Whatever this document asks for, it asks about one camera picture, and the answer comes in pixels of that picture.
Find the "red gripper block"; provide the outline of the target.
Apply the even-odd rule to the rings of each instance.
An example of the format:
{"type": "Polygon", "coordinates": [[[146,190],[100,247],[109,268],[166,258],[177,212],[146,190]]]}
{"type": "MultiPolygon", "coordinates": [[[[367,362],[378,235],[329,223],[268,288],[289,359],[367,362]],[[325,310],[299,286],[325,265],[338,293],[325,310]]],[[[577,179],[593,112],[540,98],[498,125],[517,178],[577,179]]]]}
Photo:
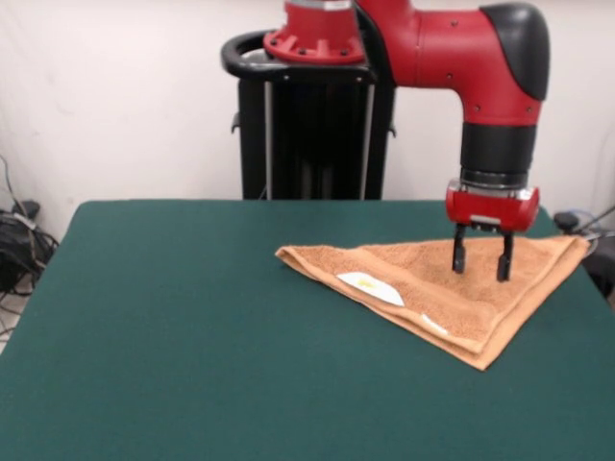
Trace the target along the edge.
{"type": "Polygon", "coordinates": [[[446,190],[446,210],[449,219],[456,223],[453,271],[456,274],[465,271],[467,226],[490,226],[507,231],[503,234],[504,249],[497,268],[497,281],[506,282],[510,280],[513,232],[526,232],[532,227],[539,211],[539,189],[486,189],[451,180],[446,190]]]}

